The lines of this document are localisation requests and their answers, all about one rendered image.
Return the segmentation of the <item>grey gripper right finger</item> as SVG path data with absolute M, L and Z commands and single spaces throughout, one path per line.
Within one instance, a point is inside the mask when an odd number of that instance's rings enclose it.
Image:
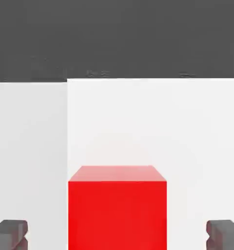
M 209 238 L 206 250 L 234 250 L 234 222 L 232 220 L 209 220 L 206 223 Z

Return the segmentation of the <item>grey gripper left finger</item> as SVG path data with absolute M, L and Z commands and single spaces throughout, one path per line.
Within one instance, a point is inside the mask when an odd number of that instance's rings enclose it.
M 27 232 L 28 223 L 25 220 L 1 221 L 0 250 L 28 250 Z

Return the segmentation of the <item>small red cube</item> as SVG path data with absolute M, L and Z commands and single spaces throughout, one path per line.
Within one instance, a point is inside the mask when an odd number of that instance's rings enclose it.
M 82 166 L 68 182 L 68 250 L 167 250 L 167 182 L 153 166 Z

